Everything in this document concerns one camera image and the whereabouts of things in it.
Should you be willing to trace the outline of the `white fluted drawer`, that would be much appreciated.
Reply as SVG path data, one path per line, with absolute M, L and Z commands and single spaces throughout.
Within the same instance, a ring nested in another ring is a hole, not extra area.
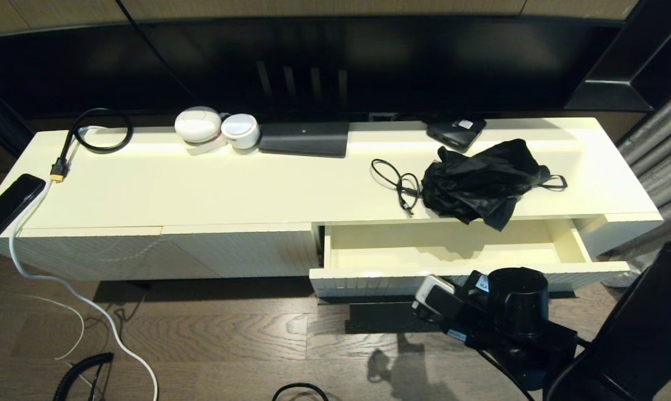
M 324 266 L 310 271 L 320 299 L 414 295 L 429 275 L 462 284 L 472 271 L 503 267 L 542 272 L 552 292 L 569 292 L 628 271 L 624 261 L 593 261 L 570 220 L 514 221 L 503 231 L 481 222 L 332 226 Z

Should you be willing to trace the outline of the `black folding umbrella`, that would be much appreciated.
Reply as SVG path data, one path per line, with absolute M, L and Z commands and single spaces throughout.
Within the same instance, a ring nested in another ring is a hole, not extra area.
M 563 191 L 565 177 L 539 165 L 523 139 L 506 140 L 472 157 L 438 150 L 439 162 L 424 173 L 421 198 L 440 217 L 465 224 L 481 219 L 503 231 L 516 204 L 534 188 Z

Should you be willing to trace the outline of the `cream tv cabinet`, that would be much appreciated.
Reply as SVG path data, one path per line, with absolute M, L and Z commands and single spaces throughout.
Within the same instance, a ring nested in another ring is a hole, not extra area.
M 569 187 L 531 190 L 509 223 L 570 220 L 593 261 L 661 225 L 596 119 L 492 120 L 468 154 L 513 139 Z M 422 204 L 408 216 L 371 172 L 381 158 L 422 176 L 438 150 L 415 122 L 352 124 L 344 158 L 228 146 L 193 157 L 173 129 L 137 129 L 116 153 L 73 147 L 68 176 L 34 207 L 15 248 L 26 266 L 71 280 L 309 276 L 324 266 L 327 227 L 460 222 Z

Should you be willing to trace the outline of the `small black glossy device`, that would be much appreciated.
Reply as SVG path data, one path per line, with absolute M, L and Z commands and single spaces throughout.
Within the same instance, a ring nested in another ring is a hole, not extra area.
M 426 133 L 441 144 L 457 152 L 465 153 L 480 137 L 486 125 L 487 122 L 483 119 L 460 118 L 428 124 Z

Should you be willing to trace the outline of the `black flat set-top box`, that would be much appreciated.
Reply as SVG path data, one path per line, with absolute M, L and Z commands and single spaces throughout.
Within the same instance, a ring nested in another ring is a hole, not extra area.
M 262 124 L 257 147 L 263 153 L 344 158 L 349 132 L 346 121 Z

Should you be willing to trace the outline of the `grey curtain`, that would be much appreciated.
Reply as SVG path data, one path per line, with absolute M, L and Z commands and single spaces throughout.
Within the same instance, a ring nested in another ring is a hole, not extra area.
M 671 241 L 671 99 L 628 135 L 618 149 L 663 217 L 661 226 L 608 253 L 614 261 L 628 262 L 630 271 L 603 280 L 603 285 L 626 288 Z

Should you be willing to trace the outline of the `black television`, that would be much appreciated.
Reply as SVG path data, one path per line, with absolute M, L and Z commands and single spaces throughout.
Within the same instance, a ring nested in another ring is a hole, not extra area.
M 563 107 L 622 23 L 542 17 L 227 18 L 0 37 L 21 116 L 493 113 Z

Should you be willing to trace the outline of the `small white round device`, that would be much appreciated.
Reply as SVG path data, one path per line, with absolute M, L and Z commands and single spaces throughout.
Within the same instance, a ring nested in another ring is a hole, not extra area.
M 240 150 L 253 148 L 261 138 L 261 129 L 254 116 L 234 114 L 223 120 L 221 132 L 231 147 Z

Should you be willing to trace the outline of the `white flat device base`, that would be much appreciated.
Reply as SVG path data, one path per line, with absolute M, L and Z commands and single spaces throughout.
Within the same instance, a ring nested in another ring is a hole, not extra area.
M 198 155 L 213 152 L 219 148 L 225 147 L 226 145 L 228 145 L 228 141 L 221 134 L 218 134 L 212 137 L 211 139 L 198 143 L 183 140 L 183 144 L 189 155 L 197 157 Z

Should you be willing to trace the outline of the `large white round device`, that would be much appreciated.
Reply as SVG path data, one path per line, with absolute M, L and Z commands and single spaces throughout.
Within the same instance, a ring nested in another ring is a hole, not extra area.
M 196 106 L 178 114 L 173 124 L 177 135 L 193 144 L 214 139 L 221 131 L 222 118 L 211 107 Z

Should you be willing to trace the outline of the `black smartphone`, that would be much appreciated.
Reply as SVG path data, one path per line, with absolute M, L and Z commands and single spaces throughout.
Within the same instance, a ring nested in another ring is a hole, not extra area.
M 0 194 L 0 234 L 42 193 L 46 185 L 41 178 L 22 174 Z

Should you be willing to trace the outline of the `black wall shelf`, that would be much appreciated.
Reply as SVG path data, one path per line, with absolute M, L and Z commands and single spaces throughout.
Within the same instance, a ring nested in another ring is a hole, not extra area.
M 671 0 L 640 0 L 565 107 L 655 111 L 671 99 Z

